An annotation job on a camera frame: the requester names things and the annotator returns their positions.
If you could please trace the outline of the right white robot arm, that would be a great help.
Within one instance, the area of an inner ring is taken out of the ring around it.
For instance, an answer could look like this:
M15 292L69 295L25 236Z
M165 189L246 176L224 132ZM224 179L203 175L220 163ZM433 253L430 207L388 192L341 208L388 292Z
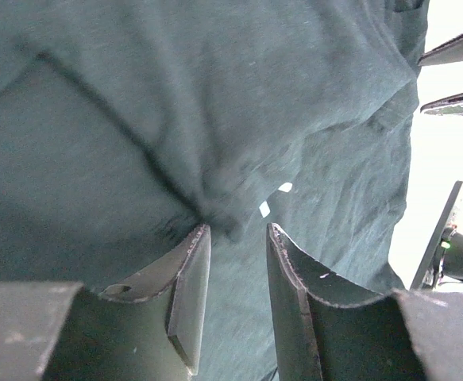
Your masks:
M422 67L456 62L463 62L463 33L424 53L419 59ZM421 107L421 113L463 117L463 92L429 102ZM445 277L463 284L463 234L457 231L456 225L462 186L460 180L453 185L415 273L411 290L434 291L443 284Z

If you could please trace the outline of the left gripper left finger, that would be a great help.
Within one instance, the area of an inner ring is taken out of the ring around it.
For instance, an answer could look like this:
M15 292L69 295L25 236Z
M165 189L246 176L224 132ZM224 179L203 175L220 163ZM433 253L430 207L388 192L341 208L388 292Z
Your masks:
M100 294L73 298L44 380L190 380L210 270L208 225Z

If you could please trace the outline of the black t shirt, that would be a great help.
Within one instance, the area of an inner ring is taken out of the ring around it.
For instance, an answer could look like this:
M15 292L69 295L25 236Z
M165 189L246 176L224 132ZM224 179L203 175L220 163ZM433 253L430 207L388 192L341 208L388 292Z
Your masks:
M0 282L99 292L208 224L201 380L276 367L265 233L385 293L426 1L0 1Z

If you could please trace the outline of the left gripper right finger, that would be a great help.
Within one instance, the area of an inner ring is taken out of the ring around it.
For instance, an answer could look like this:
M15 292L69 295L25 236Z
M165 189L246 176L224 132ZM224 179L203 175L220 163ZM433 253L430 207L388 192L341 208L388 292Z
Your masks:
M396 294L377 294L266 230L268 286L281 380L425 380Z

